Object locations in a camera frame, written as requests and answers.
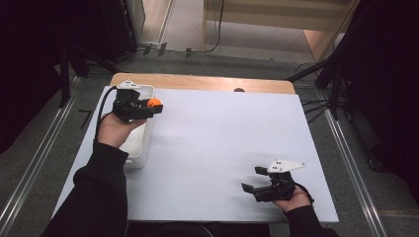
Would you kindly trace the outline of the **white oblong plastic bin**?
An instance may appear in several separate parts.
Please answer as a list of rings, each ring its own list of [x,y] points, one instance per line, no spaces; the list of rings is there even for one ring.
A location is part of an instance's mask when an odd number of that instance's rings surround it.
[[[145,124],[134,129],[121,146],[121,150],[128,154],[126,169],[140,169],[145,165],[152,130],[152,118],[147,118]]]

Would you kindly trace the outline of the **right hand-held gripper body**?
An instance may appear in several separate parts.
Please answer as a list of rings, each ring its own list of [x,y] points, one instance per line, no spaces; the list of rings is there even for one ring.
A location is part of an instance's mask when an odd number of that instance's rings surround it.
[[[304,168],[304,162],[276,160],[268,169],[268,177],[271,185],[262,188],[254,188],[253,196],[257,201],[290,200],[293,197],[295,181],[291,171]]]

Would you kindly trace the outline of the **white board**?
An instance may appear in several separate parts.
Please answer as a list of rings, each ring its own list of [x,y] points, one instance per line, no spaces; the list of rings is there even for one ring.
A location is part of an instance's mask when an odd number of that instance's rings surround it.
[[[130,221],[283,222],[270,202],[243,192],[268,185],[256,167],[296,161],[293,179],[321,222],[339,220],[296,95],[158,89],[163,103],[145,166],[126,171]]]

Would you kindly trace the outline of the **dark curtain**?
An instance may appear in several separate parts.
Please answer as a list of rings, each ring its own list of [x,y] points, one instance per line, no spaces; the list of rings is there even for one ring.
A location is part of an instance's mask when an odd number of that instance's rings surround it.
[[[419,204],[419,0],[361,0],[338,53],[370,154]]]
[[[0,154],[57,91],[64,87],[55,66],[67,59],[89,72],[77,35],[99,0],[0,0]]]

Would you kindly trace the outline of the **person's right hand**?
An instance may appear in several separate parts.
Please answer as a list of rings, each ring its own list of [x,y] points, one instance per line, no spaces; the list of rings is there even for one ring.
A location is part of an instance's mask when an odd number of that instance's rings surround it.
[[[311,205],[307,193],[299,187],[293,191],[293,197],[290,200],[275,200],[274,205],[280,208],[283,212],[289,212],[294,209]]]

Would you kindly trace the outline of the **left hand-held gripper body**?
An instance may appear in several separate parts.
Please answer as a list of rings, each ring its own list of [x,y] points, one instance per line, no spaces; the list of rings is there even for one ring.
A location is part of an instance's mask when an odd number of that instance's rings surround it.
[[[152,118],[145,114],[147,107],[143,107],[140,102],[143,99],[151,99],[153,96],[153,86],[139,85],[131,80],[125,80],[117,86],[112,112],[122,122]]]

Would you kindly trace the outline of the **beige wooden furniture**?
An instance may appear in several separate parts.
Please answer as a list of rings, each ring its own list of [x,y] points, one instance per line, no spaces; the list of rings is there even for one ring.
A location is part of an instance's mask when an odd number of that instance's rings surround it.
[[[202,49],[207,21],[303,30],[316,62],[345,33],[361,0],[203,0]]]

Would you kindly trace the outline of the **black cabinet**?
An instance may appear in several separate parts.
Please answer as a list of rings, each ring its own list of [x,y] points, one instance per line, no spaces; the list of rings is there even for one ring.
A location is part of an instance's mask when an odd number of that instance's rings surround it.
[[[112,61],[134,53],[137,49],[127,0],[101,0],[110,39]]]

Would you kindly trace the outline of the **wooden table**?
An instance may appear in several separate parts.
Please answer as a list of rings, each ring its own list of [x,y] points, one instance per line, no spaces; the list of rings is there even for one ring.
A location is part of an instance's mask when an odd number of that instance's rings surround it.
[[[117,86],[125,80],[162,89],[211,91],[243,89],[249,93],[295,94],[294,86],[289,81],[155,73],[117,73],[110,85]]]

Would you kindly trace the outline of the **black metal stand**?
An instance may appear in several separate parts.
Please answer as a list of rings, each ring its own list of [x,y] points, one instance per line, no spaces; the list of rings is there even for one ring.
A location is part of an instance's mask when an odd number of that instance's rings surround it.
[[[77,45],[62,44],[59,47],[59,77],[60,77],[60,92],[61,92],[61,101],[59,104],[60,108],[64,108],[70,100],[70,82],[69,82],[69,66],[72,66],[73,70],[83,77],[86,77],[89,73],[89,69],[84,60],[84,57],[87,57],[106,70],[110,71],[112,74],[119,73],[120,70],[114,65],[107,62],[105,59],[99,55],[93,53],[87,48]]]
[[[329,84],[332,84],[331,98],[328,100],[327,108],[330,111],[332,117],[335,120],[338,120],[337,108],[342,76],[338,58],[334,53],[332,53],[326,59],[315,63],[314,65],[300,72],[297,72],[293,76],[290,76],[287,78],[287,81],[293,83],[317,71],[320,71],[320,74],[314,82],[314,85],[317,89],[325,89]]]

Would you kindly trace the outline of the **metal floor rail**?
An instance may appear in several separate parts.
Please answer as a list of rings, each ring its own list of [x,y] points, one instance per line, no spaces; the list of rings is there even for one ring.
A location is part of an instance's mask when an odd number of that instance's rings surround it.
[[[12,147],[0,155],[0,237],[7,237],[83,80],[84,77],[79,76],[69,80],[70,97],[64,106],[56,108],[47,103]]]
[[[373,237],[388,237],[373,197],[360,173],[340,123],[334,119],[331,112],[326,112],[325,116]]]

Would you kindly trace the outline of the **person's left hand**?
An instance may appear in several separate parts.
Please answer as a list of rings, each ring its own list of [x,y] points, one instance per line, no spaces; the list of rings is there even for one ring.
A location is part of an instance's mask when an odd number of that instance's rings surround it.
[[[126,142],[130,133],[145,123],[145,119],[122,122],[115,114],[106,114],[101,118],[97,141],[120,148]]]

